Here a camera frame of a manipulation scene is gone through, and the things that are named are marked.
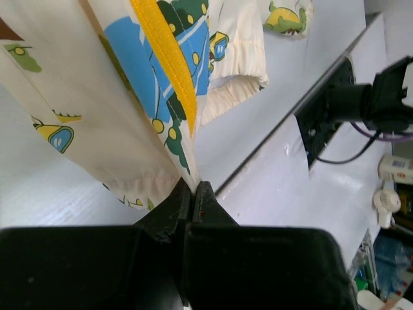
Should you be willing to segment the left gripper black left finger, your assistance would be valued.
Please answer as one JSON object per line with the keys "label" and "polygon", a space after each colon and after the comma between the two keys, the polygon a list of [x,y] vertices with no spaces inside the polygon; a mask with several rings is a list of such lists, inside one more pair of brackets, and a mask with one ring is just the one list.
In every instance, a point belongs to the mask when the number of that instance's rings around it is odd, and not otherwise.
{"label": "left gripper black left finger", "polygon": [[191,194],[179,181],[133,225],[1,230],[2,309],[183,309],[172,237]]}

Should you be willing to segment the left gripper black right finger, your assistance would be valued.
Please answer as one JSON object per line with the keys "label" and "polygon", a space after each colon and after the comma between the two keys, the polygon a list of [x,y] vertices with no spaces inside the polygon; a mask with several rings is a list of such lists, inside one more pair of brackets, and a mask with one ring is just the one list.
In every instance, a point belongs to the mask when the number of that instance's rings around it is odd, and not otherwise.
{"label": "left gripper black right finger", "polygon": [[198,185],[183,246],[192,309],[355,309],[334,237],[322,229],[242,226]]}

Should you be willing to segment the yellow dinosaur print jacket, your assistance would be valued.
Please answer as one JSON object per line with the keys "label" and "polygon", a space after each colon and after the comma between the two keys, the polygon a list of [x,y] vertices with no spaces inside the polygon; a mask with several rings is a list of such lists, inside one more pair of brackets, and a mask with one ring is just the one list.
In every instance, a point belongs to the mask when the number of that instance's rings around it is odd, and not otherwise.
{"label": "yellow dinosaur print jacket", "polygon": [[1,83],[56,151],[125,205],[201,180],[199,127],[268,85],[264,33],[312,1],[2,1]]}

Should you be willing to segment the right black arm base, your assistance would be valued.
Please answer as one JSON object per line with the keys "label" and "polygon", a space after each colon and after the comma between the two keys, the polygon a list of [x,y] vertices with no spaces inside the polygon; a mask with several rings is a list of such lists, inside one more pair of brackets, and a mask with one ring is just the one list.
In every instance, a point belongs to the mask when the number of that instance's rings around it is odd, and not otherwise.
{"label": "right black arm base", "polygon": [[337,60],[317,80],[294,112],[303,140],[308,167],[312,166],[315,157],[321,154],[341,126],[340,123],[328,120],[327,92],[334,86],[349,85],[353,82],[352,63],[349,58],[343,57]]}

